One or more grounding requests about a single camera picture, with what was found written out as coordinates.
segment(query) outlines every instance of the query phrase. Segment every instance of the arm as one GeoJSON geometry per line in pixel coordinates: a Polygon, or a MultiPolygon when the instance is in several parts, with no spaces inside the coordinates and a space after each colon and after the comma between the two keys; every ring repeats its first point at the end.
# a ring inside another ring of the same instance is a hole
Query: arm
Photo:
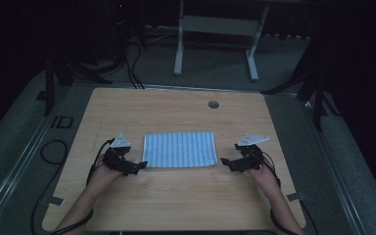
{"type": "Polygon", "coordinates": [[[266,165],[259,170],[248,169],[247,173],[253,178],[256,185],[263,191],[267,197],[271,209],[279,224],[297,234],[304,234],[280,190],[276,178],[266,165]]]}
{"type": "MultiPolygon", "coordinates": [[[[110,170],[105,165],[102,165],[101,162],[102,160],[99,160],[96,167],[99,165],[100,167],[93,171],[87,186],[57,226],[56,231],[83,220],[91,212],[97,199],[100,198],[100,196],[110,188],[113,182],[121,176],[121,172],[110,170]]],[[[67,234],[84,234],[84,231],[85,224],[67,234]]]]}

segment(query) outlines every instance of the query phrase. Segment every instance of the wooden table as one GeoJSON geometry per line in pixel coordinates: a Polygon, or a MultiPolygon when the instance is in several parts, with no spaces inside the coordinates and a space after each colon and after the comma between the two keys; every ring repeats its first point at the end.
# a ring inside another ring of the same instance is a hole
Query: wooden table
{"type": "MultiPolygon", "coordinates": [[[[219,158],[242,156],[234,144],[246,134],[270,137],[259,143],[276,165],[285,195],[295,193],[264,98],[256,93],[94,90],[54,197],[43,220],[53,230],[85,186],[88,169],[100,146],[123,133],[132,142],[126,158],[141,162],[147,133],[212,131],[218,165],[201,168],[146,168],[121,177],[94,208],[88,230],[258,230],[273,229],[270,206],[247,173],[230,172],[219,158]],[[217,109],[209,101],[219,103],[217,109]]],[[[290,207],[300,226],[306,221],[298,201],[290,207]]]]}

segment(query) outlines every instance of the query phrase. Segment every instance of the white tag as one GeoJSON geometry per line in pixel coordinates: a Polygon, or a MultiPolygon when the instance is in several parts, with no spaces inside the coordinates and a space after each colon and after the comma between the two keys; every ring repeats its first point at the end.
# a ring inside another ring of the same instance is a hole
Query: white tag
{"type": "Polygon", "coordinates": [[[111,148],[120,148],[120,147],[129,147],[132,144],[124,137],[123,134],[120,134],[115,141],[111,144],[111,148]]]}
{"type": "Polygon", "coordinates": [[[249,146],[254,145],[266,140],[269,140],[270,138],[267,135],[253,135],[253,134],[247,134],[246,137],[244,137],[242,140],[240,140],[237,145],[238,146],[249,146]]]}

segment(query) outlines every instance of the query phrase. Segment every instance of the white stand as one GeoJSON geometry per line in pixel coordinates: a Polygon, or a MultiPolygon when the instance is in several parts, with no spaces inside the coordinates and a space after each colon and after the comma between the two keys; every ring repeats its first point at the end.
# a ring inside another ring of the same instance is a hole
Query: white stand
{"type": "Polygon", "coordinates": [[[261,31],[264,26],[264,21],[267,16],[268,7],[263,9],[259,21],[223,19],[223,18],[208,18],[198,16],[184,15],[184,0],[179,3],[179,29],[178,29],[178,48],[176,49],[175,67],[173,73],[181,75],[182,72],[182,58],[184,55],[184,46],[182,43],[184,31],[199,31],[209,33],[223,33],[243,36],[252,36],[254,38],[253,45],[246,50],[247,62],[250,70],[251,80],[257,81],[259,79],[258,70],[255,62],[255,52],[261,36],[261,31]]]}

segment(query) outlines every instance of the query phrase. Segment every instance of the striped towel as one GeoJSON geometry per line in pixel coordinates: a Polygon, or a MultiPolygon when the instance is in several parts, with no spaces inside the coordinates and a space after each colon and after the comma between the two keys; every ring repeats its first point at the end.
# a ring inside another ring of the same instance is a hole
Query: striped towel
{"type": "Polygon", "coordinates": [[[147,167],[201,167],[216,165],[213,133],[170,132],[145,135],[143,161],[147,167]]]}

